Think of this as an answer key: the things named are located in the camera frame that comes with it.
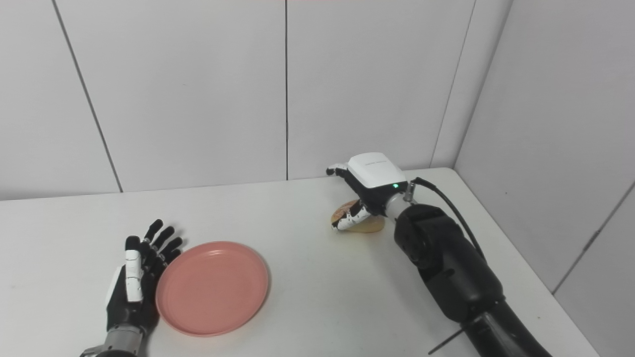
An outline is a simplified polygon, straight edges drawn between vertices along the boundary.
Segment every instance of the white table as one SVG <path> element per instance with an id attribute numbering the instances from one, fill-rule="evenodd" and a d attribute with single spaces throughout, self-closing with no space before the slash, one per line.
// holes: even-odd
<path id="1" fill-rule="evenodd" d="M 450 169 L 407 172 L 456 204 L 505 287 L 509 305 L 554 357 L 597 356 L 505 234 Z M 187 246 L 232 240 L 271 273 L 260 312 L 236 331 L 181 335 L 162 321 L 151 357 L 425 356 L 458 329 L 392 238 L 337 233 L 331 214 L 355 194 L 339 178 L 0 202 L 0 351 L 78 356 L 105 337 L 104 298 L 130 234 L 156 218 Z M 433 193 L 415 199 L 451 212 Z M 466 336 L 437 357 L 476 357 Z"/>

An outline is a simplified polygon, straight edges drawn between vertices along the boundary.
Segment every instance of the robotic hand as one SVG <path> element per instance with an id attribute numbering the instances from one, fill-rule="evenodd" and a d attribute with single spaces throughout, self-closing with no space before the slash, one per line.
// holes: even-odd
<path id="1" fill-rule="evenodd" d="M 330 166 L 326 173 L 344 178 L 360 198 L 333 228 L 347 229 L 370 215 L 388 217 L 395 223 L 395 242 L 417 267 L 443 314 L 460 324 L 459 332 L 429 354 L 465 332 L 483 357 L 551 357 L 506 303 L 502 285 L 473 233 L 434 184 L 418 177 L 408 183 L 403 172 L 379 152 L 354 156 L 347 164 Z M 413 200 L 417 184 L 446 201 L 472 244 L 442 209 Z"/>
<path id="2" fill-rule="evenodd" d="M 157 283 L 172 260 L 181 254 L 183 244 L 172 226 L 154 239 L 163 222 L 157 219 L 143 241 L 137 236 L 126 239 L 126 263 L 117 268 L 106 307 L 106 340 L 103 345 L 85 350 L 80 357 L 135 357 L 144 337 L 159 321 L 154 302 Z"/>

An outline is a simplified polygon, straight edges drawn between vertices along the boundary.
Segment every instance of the wall seam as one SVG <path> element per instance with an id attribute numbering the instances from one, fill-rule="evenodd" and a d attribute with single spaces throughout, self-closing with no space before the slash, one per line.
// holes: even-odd
<path id="1" fill-rule="evenodd" d="M 289 181 L 289 46 L 288 46 L 288 8 L 284 0 L 284 127 L 286 130 L 286 180 Z"/>
<path id="2" fill-rule="evenodd" d="M 509 5 L 507 7 L 507 11 L 505 14 L 505 18 L 503 19 L 503 23 L 500 26 L 500 30 L 498 32 L 498 37 L 496 38 L 496 44 L 494 45 L 494 50 L 491 53 L 490 61 L 487 64 L 487 68 L 485 69 L 485 76 L 483 76 L 483 81 L 481 82 L 481 87 L 478 90 L 478 95 L 476 96 L 476 101 L 474 102 L 474 106 L 472 107 L 472 111 L 467 119 L 467 126 L 465 127 L 465 133 L 463 133 L 463 138 L 461 138 L 461 144 L 458 147 L 457 157 L 454 158 L 454 163 L 452 164 L 452 168 L 456 169 L 458 156 L 461 154 L 461 150 L 463 149 L 463 145 L 465 144 L 465 138 L 467 137 L 467 133 L 470 131 L 470 126 L 472 125 L 472 119 L 474 119 L 474 113 L 476 112 L 476 107 L 478 106 L 478 102 L 481 100 L 481 94 L 483 92 L 483 87 L 485 87 L 485 81 L 487 80 L 487 76 L 490 73 L 491 63 L 494 61 L 494 56 L 496 55 L 496 51 L 498 50 L 498 44 L 500 43 L 500 38 L 503 35 L 503 31 L 505 30 L 505 26 L 507 25 L 507 18 L 509 18 L 509 13 L 512 9 L 512 5 L 514 4 L 514 0 L 509 1 Z"/>
<path id="3" fill-rule="evenodd" d="M 578 263 L 580 262 L 582 257 L 587 253 L 587 251 L 589 250 L 591 245 L 596 241 L 596 239 L 598 238 L 600 233 L 602 233 L 602 230 L 604 230 L 604 228 L 609 223 L 609 221 L 611 221 L 611 219 L 615 215 L 615 212 L 617 212 L 617 210 L 620 209 L 620 207 L 622 206 L 622 203 L 624 203 L 624 201 L 626 200 L 626 197 L 628 197 L 631 194 L 631 192 L 633 191 L 634 187 L 635 187 L 635 180 L 633 181 L 631 186 L 626 190 L 626 192 L 624 193 L 622 198 L 620 198 L 620 200 L 617 202 L 617 205 L 615 205 L 615 207 L 613 208 L 611 213 L 608 214 L 608 217 L 604 220 L 604 222 L 602 222 L 602 224 L 600 225 L 599 229 L 597 231 L 593 232 L 593 235 L 588 240 L 588 242 L 584 245 L 584 247 L 582 248 L 582 251 L 580 252 L 578 257 L 573 261 L 573 264 L 571 265 L 571 267 L 569 267 L 569 270 L 567 270 L 565 275 L 562 277 L 562 279 L 560 279 L 560 282 L 558 282 L 558 284 L 556 285 L 554 290 L 551 292 L 551 295 L 555 295 L 556 292 L 558 292 L 558 289 L 560 289 L 560 287 L 565 282 L 565 280 L 569 277 L 569 275 L 571 274 L 573 269 L 578 265 Z"/>
<path id="4" fill-rule="evenodd" d="M 108 162 L 110 163 L 112 174 L 115 176 L 115 181 L 117 182 L 117 187 L 119 188 L 119 192 L 123 192 L 123 188 L 121 187 L 121 181 L 119 181 L 119 175 L 117 174 L 117 170 L 115 169 L 115 164 L 112 161 L 112 156 L 110 155 L 108 144 L 106 144 L 106 139 L 104 137 L 104 132 L 102 131 L 102 126 L 100 125 L 99 120 L 97 119 L 97 113 L 95 112 L 93 101 L 91 100 L 90 95 L 88 94 L 88 89 L 86 87 L 86 82 L 84 81 L 84 76 L 81 74 L 81 70 L 79 69 L 79 62 L 77 62 L 75 51 L 73 51 L 73 47 L 70 44 L 69 34 L 66 31 L 66 26 L 64 26 L 64 21 L 62 20 L 62 14 L 60 13 L 60 9 L 57 6 L 57 2 L 55 0 L 51 0 L 51 2 L 53 3 L 53 8 L 55 9 L 55 15 L 57 16 L 57 20 L 59 21 L 60 27 L 62 28 L 62 33 L 64 34 L 66 45 L 69 47 L 70 56 L 73 59 L 73 64 L 75 65 L 75 70 L 77 71 L 79 82 L 81 83 L 82 89 L 84 90 L 86 101 L 88 101 L 88 107 L 90 108 L 90 112 L 93 116 L 95 126 L 97 127 L 97 132 L 99 132 L 99 137 L 102 139 L 102 145 L 104 145 L 104 150 L 106 151 L 106 156 L 108 157 Z"/>
<path id="5" fill-rule="evenodd" d="M 445 121 L 445 114 L 448 112 L 448 104 L 450 104 L 450 98 L 452 97 L 452 89 L 454 89 L 454 80 L 457 78 L 458 67 L 461 64 L 461 57 L 463 57 L 463 49 L 465 48 L 465 40 L 467 39 L 467 34 L 470 31 L 470 24 L 472 23 L 472 16 L 474 15 L 474 9 L 476 8 L 476 1 L 472 4 L 472 11 L 470 12 L 470 18 L 467 21 L 467 28 L 465 29 L 465 36 L 463 37 L 463 44 L 461 44 L 461 52 L 458 54 L 457 60 L 457 68 L 454 70 L 454 76 L 452 77 L 452 83 L 450 84 L 450 92 L 448 93 L 448 100 L 445 102 L 445 108 L 443 109 L 443 115 L 441 116 L 441 124 L 439 125 L 439 131 L 437 132 L 437 139 L 434 142 L 434 148 L 432 149 L 432 155 L 430 156 L 430 163 L 428 167 L 432 166 L 432 161 L 434 160 L 434 153 L 436 152 L 437 145 L 439 144 L 439 137 L 441 136 L 441 130 L 443 129 L 443 122 Z"/>

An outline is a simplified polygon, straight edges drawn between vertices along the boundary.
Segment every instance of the white wall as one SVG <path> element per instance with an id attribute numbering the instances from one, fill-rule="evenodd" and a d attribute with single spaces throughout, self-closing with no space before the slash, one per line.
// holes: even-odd
<path id="1" fill-rule="evenodd" d="M 635 347 L 634 217 L 631 191 L 556 292 L 602 357 L 632 356 Z"/>
<path id="2" fill-rule="evenodd" d="M 428 167 L 435 152 L 441 154 L 433 166 L 451 165 L 508 3 L 288 1 L 285 9 L 282 0 L 57 0 L 124 191 L 322 176 L 327 165 L 372 150 L 404 168 Z M 8 147 L 28 143 L 44 159 L 27 180 L 15 168 L 25 155 L 3 156 L 12 170 L 0 176 L 0 190 L 15 198 L 116 191 L 111 173 L 108 189 L 87 189 L 105 177 L 92 166 L 109 164 L 51 2 L 19 6 L 47 21 L 3 14 L 3 41 L 34 49 L 14 51 L 10 63 L 46 70 L 51 62 L 37 47 L 55 44 L 55 63 L 66 69 L 48 71 L 61 82 L 40 95 L 65 105 L 41 109 L 57 121 L 47 132 L 57 129 L 58 139 L 31 139 L 31 126 L 4 127 Z M 0 87 L 14 97 L 32 95 L 30 87 L 13 89 L 24 78 L 39 80 L 24 72 Z M 11 102 L 0 114 L 31 110 Z M 68 130 L 77 124 L 62 109 L 85 114 L 85 128 Z M 69 137 L 91 142 L 100 156 L 64 149 Z M 61 170 L 73 179 L 49 184 L 50 157 L 89 162 Z"/>
<path id="3" fill-rule="evenodd" d="M 631 0 L 515 0 L 457 161 L 459 174 L 551 290 L 635 180 L 634 13 Z M 632 218 L 625 205 L 622 215 Z M 632 233 L 620 236 L 628 232 L 621 227 L 601 233 L 588 254 L 611 239 L 624 245 Z M 609 316 L 621 309 L 635 319 L 635 290 L 607 269 L 635 266 L 621 258 L 609 263 L 614 248 L 604 249 L 582 257 L 556 297 L 603 356 L 631 355 L 632 341 L 623 337 L 632 324 Z M 589 296 L 573 299 L 575 293 Z M 603 294 L 629 297 L 603 302 Z M 606 303 L 614 306 L 599 306 Z M 592 309 L 607 316 L 595 320 Z"/>
<path id="4" fill-rule="evenodd" d="M 428 167 L 473 5 L 290 1 L 289 178 L 368 151 Z"/>
<path id="5" fill-rule="evenodd" d="M 119 192 L 51 1 L 0 1 L 0 53 L 0 199 Z"/>
<path id="6" fill-rule="evenodd" d="M 124 191 L 284 180 L 284 1 L 57 0 Z"/>

